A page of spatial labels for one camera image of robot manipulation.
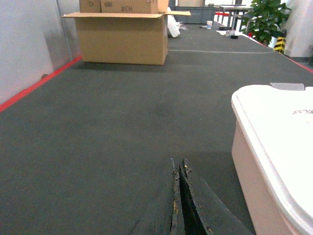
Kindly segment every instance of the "white lid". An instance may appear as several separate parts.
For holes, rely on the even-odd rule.
[[[282,213],[313,234],[313,87],[246,86],[233,94],[232,106]]]

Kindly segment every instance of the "white floor line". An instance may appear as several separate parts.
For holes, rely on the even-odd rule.
[[[249,51],[209,51],[209,50],[169,50],[169,51],[182,51],[182,52],[204,52],[204,53],[226,53],[226,54],[272,54],[275,51],[266,52],[249,52]]]

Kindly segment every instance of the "hazard stripes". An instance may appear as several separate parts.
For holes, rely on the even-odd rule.
[[[281,54],[284,54],[285,45],[286,45],[286,38],[285,37],[279,37],[277,39],[275,46],[274,46],[274,50],[281,53]]]

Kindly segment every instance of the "white cup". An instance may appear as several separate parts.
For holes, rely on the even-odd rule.
[[[207,29],[211,29],[212,28],[212,24],[213,24],[213,21],[207,21],[206,22],[206,28]]]

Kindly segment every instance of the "wall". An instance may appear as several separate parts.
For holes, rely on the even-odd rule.
[[[77,11],[79,3],[61,2],[0,1],[0,103],[80,54],[73,22],[63,30],[59,12]]]
[[[285,54],[299,62],[312,56],[313,0],[286,0],[292,13],[284,25],[287,30]]]

